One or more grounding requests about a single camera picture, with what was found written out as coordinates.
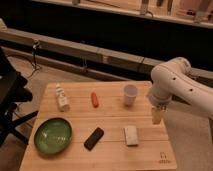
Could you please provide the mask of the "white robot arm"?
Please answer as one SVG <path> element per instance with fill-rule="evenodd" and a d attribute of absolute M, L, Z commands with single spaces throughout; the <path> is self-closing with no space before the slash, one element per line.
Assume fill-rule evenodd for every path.
<path fill-rule="evenodd" d="M 190 62 L 176 57 L 156 65 L 151 71 L 153 81 L 147 97 L 155 107 L 167 106 L 173 95 L 204 111 L 213 120 L 213 88 L 191 79 Z"/>

